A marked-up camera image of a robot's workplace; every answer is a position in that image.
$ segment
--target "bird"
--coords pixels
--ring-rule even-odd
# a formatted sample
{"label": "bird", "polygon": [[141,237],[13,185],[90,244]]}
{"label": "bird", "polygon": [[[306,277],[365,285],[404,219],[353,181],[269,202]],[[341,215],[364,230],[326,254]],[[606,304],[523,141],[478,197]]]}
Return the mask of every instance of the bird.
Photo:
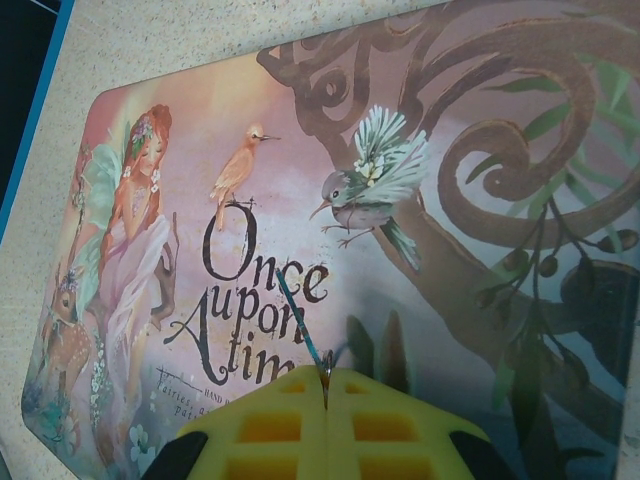
{"label": "bird", "polygon": [[249,178],[253,171],[253,163],[256,158],[256,146],[265,140],[280,140],[279,137],[265,135],[262,125],[253,123],[249,126],[244,135],[242,145],[233,153],[231,158],[218,175],[209,194],[209,198],[218,199],[218,210],[216,211],[215,226],[218,231],[224,228],[224,205],[229,196],[233,196],[238,187]]}
{"label": "bird", "polygon": [[322,185],[322,203],[313,211],[311,220],[321,210],[331,207],[339,225],[322,227],[322,232],[339,228],[363,230],[352,238],[340,240],[339,247],[379,228],[414,272],[420,271],[416,243],[394,220],[396,204],[420,196],[420,184],[427,175],[428,143],[424,130],[413,140],[400,138],[398,132],[406,124],[404,115],[374,105],[367,118],[360,121],[354,134],[358,158],[354,168],[332,172]]}

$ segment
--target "speckled countertop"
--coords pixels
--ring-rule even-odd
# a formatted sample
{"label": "speckled countertop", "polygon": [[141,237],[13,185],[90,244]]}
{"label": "speckled countertop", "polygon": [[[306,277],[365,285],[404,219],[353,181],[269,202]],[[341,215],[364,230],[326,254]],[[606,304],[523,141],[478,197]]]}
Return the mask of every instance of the speckled countertop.
{"label": "speckled countertop", "polygon": [[[20,394],[88,109],[105,90],[437,0],[76,0],[0,249],[0,441],[16,479],[75,478],[26,430]],[[640,352],[619,479],[640,478]]]}

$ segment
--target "fairy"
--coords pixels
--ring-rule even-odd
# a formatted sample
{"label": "fairy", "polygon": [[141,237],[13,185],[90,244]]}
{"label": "fairy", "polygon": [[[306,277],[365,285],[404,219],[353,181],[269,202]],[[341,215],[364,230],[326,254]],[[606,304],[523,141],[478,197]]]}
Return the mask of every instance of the fairy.
{"label": "fairy", "polygon": [[154,106],[127,132],[122,154],[99,145],[84,173],[91,185],[89,223],[98,232],[74,261],[85,269],[76,306],[84,312],[98,297],[102,307],[98,323],[113,398],[99,412],[96,437],[103,460],[124,468],[124,443],[141,403],[140,368],[147,335],[154,327],[160,329],[159,320],[150,314],[147,286],[170,231],[162,213],[161,170],[171,123],[169,108]]}

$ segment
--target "orange bird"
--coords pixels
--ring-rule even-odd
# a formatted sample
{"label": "orange bird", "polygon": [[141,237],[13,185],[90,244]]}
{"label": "orange bird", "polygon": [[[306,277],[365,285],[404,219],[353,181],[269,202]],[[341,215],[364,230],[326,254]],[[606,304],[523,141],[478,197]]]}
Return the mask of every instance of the orange bird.
{"label": "orange bird", "polygon": [[244,135],[244,141],[231,156],[227,164],[218,175],[213,191],[209,195],[212,200],[218,197],[218,210],[216,211],[216,225],[218,231],[224,227],[224,204],[229,195],[249,178],[253,171],[253,162],[256,158],[256,146],[265,140],[280,140],[278,137],[265,135],[262,125],[252,124]]}

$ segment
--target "pink dress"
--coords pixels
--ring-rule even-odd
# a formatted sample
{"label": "pink dress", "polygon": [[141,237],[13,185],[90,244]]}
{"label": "pink dress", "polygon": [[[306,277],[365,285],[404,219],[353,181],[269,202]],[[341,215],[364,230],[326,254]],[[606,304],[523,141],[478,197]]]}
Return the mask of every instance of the pink dress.
{"label": "pink dress", "polygon": [[[144,188],[136,190],[132,206],[134,215],[144,195]],[[107,306],[105,356],[113,385],[113,400],[104,415],[114,446],[114,460],[125,471],[129,470],[129,458],[124,443],[118,441],[118,424],[123,420],[130,423],[141,403],[139,389],[136,398],[126,398],[131,348],[151,316],[152,305],[146,286],[154,276],[169,228],[169,221],[160,214],[146,229],[143,221],[133,239],[128,240],[124,222],[118,220],[111,229],[113,244],[100,279],[100,298]],[[129,335],[127,325],[131,315],[135,317],[131,318],[133,325]]]}

